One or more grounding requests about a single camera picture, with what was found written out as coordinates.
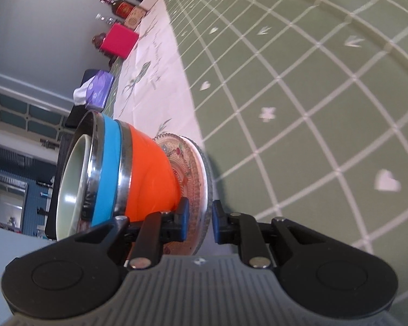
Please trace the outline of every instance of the liquor bottle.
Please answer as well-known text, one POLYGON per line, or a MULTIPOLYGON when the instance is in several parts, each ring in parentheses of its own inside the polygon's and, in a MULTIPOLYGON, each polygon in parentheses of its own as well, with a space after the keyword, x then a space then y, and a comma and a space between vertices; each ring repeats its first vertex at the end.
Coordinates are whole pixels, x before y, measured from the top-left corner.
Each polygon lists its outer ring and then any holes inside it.
POLYGON ((127 18, 134 8, 134 5, 126 0, 100 0, 100 2, 110 5, 113 14, 121 18, 127 18))
POLYGON ((113 25, 114 23, 122 24, 122 21, 114 19, 112 17, 104 17, 100 13, 95 18, 99 19, 100 21, 103 21, 104 23, 107 23, 108 25, 113 25))

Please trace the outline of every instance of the metal screw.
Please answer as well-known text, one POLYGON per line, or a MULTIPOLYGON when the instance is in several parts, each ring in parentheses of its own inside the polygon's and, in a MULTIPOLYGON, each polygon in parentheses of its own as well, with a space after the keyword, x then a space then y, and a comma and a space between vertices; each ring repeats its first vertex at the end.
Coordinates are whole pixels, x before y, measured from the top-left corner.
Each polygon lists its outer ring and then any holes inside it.
POLYGON ((266 268, 271 265, 271 260, 267 257, 257 256, 249 260, 249 264, 254 268, 266 268))
POLYGON ((129 265, 133 269, 146 269, 151 266, 151 261, 146 257, 137 257, 131 260, 129 265))

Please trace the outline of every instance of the green checkered tablecloth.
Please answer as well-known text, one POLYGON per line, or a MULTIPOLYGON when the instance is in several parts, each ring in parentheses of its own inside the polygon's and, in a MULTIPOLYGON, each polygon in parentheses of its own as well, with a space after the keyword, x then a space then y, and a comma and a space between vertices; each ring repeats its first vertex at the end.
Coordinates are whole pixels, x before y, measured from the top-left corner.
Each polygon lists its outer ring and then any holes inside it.
POLYGON ((382 257, 408 325, 408 0, 165 3, 224 206, 382 257))

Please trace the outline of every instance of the pink box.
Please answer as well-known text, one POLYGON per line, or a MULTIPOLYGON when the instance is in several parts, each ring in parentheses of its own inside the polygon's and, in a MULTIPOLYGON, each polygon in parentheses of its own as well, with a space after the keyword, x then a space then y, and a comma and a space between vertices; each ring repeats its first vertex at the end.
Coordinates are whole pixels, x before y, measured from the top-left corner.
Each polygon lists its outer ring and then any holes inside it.
POLYGON ((115 23, 107 33, 100 49, 121 58, 127 58, 137 43, 139 34, 115 23))

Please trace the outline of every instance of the white heart print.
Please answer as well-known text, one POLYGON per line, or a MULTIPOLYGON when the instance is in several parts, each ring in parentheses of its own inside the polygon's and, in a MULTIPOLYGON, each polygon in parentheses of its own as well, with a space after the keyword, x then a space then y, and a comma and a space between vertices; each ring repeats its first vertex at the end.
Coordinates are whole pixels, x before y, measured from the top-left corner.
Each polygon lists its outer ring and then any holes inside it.
POLYGON ((393 177, 393 173, 386 169, 381 169, 375 177, 375 190, 399 192, 400 182, 393 177))
POLYGON ((205 91, 206 89, 209 89, 211 86, 209 81, 205 81, 203 84, 201 84, 200 91, 205 91))

